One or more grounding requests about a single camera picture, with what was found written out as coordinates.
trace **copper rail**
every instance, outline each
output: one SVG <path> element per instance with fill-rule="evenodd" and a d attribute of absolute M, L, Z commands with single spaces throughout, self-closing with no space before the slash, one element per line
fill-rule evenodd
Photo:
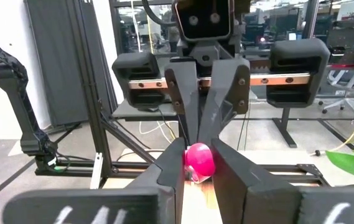
<path fill-rule="evenodd" d="M 250 85 L 302 85 L 309 82 L 309 73 L 290 73 L 290 74 L 255 74 L 250 77 Z M 199 78 L 200 87 L 210 87 L 212 84 L 211 77 Z M 167 89 L 165 78 L 152 80 L 133 80 L 129 83 L 132 90 L 146 89 Z"/>

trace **gray floor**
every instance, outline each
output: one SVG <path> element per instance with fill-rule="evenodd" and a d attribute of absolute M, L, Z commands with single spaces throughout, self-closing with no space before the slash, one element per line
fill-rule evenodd
<path fill-rule="evenodd" d="M 265 103 L 252 103 L 250 109 L 250 118 L 272 118 L 280 117 L 281 109 L 273 108 Z M 350 119 L 354 114 L 349 111 L 340 111 L 338 108 L 330 109 L 327 114 L 322 114 L 317 105 L 306 109 L 293 109 L 291 118 L 296 118 L 289 122 L 288 130 L 295 139 L 298 148 L 294 150 L 313 152 L 314 150 L 331 149 L 341 144 L 331 132 L 327 131 L 317 121 L 302 121 L 301 118 L 340 118 Z M 163 137 L 159 129 L 150 134 L 139 133 L 139 122 L 124 122 L 123 125 L 135 134 L 142 142 L 152 149 L 163 149 L 168 146 L 168 142 Z M 338 132 L 347 137 L 354 130 L 351 121 L 328 121 Z M 270 120 L 245 121 L 242 137 L 239 141 L 239 133 L 243 121 L 232 121 L 220 137 L 230 146 L 239 150 L 290 150 L 278 132 L 274 123 Z M 177 124 L 171 123 L 172 129 L 177 133 Z M 156 122 L 142 122 L 142 132 L 149 131 L 157 126 Z M 170 138 L 167 128 L 164 127 L 165 134 Z M 57 139 L 61 134 L 51 136 L 51 139 Z M 120 156 L 126 148 L 117 139 L 108 135 L 109 147 L 113 159 Z M 32 158 L 23 154 L 8 156 L 9 151 L 14 146 L 15 141 L 0 140 L 0 184 L 8 179 L 13 173 L 23 167 Z M 74 130 L 60 144 L 59 151 L 64 154 L 72 154 L 93 158 L 94 147 L 90 132 L 90 127 L 84 124 L 82 128 Z M 16 194 L 34 189 L 66 189 L 66 188 L 88 188 L 90 178 L 76 177 L 37 177 L 34 175 L 35 166 L 31 166 L 23 172 L 17 179 L 11 182 L 5 189 L 0 191 L 0 223 L 1 211 L 6 202 Z"/>

